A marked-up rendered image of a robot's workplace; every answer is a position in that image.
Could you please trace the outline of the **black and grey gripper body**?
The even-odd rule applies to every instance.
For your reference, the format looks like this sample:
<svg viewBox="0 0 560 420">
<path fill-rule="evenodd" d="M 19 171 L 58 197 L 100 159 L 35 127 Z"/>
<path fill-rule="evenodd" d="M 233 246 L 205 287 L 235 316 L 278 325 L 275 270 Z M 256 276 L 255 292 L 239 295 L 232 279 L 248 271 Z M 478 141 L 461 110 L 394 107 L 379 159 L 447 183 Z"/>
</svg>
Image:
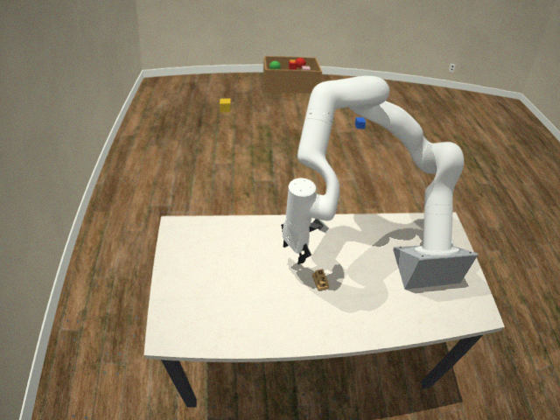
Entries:
<svg viewBox="0 0 560 420">
<path fill-rule="evenodd" d="M 297 231 L 289 228 L 286 222 L 283 224 L 282 237 L 290 248 L 297 254 L 301 253 L 303 246 L 307 244 L 309 247 L 310 229 Z"/>
</svg>

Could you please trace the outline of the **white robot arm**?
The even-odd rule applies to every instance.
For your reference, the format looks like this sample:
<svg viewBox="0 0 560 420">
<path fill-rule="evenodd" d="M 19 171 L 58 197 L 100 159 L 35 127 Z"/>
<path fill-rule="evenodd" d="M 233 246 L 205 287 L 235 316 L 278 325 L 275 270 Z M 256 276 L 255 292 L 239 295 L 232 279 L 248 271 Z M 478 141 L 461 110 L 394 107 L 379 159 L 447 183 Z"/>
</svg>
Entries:
<svg viewBox="0 0 560 420">
<path fill-rule="evenodd" d="M 417 121 L 404 109 L 387 102 L 388 98 L 389 85 L 374 76 L 325 81 L 312 90 L 297 159 L 324 178 L 326 193 L 316 194 L 316 186 L 309 179 L 292 180 L 286 225 L 297 231 L 307 228 L 310 232 L 328 231 L 323 221 L 331 221 L 336 214 L 340 184 L 326 161 L 326 150 L 335 110 L 349 107 L 394 134 L 420 170 L 436 174 L 425 190 L 423 246 L 416 247 L 415 252 L 429 256 L 455 255 L 459 249 L 453 247 L 452 239 L 453 190 L 464 168 L 463 152 L 455 143 L 428 142 Z"/>
</svg>

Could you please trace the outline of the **brown wooden digit cube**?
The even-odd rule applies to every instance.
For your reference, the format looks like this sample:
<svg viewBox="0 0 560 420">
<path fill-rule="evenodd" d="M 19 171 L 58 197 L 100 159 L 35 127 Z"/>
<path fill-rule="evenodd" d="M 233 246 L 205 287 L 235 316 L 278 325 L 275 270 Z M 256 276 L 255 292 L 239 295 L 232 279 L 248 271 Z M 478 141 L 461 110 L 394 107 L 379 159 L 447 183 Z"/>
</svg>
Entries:
<svg viewBox="0 0 560 420">
<path fill-rule="evenodd" d="M 317 281 L 318 281 L 318 278 L 319 278 L 319 277 L 323 277 L 323 276 L 325 276 L 325 275 L 326 275 L 326 274 L 325 274 L 325 272 L 324 272 L 323 269 L 315 270 L 315 275 L 314 275 L 314 276 L 316 277 Z"/>
<path fill-rule="evenodd" d="M 328 280 L 326 278 L 326 276 L 321 276 L 318 278 L 318 286 L 320 287 L 324 287 L 328 285 Z"/>
</svg>

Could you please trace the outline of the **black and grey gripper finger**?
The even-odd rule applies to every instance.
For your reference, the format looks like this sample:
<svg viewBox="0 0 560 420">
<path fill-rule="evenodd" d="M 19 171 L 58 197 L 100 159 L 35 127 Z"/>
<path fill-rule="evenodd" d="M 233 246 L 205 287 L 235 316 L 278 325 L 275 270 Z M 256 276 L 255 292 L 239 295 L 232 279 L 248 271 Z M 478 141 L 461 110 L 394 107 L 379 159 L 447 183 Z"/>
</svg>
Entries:
<svg viewBox="0 0 560 420">
<path fill-rule="evenodd" d="M 281 227 L 282 227 L 282 229 L 283 229 L 284 224 L 281 224 Z M 283 240 L 283 247 L 286 248 L 286 247 L 288 247 L 288 246 L 289 246 L 289 245 L 285 242 L 285 240 Z"/>
<path fill-rule="evenodd" d="M 312 255 L 312 253 L 311 253 L 311 251 L 309 250 L 307 244 L 305 244 L 305 245 L 303 246 L 303 250 L 302 250 L 302 251 L 304 251 L 304 254 L 302 254 L 302 253 L 299 254 L 299 257 L 298 257 L 298 260 L 297 260 L 297 264 L 304 263 L 304 262 L 305 262 L 305 259 L 308 258 L 308 257 L 310 257 L 310 256 Z"/>
</svg>

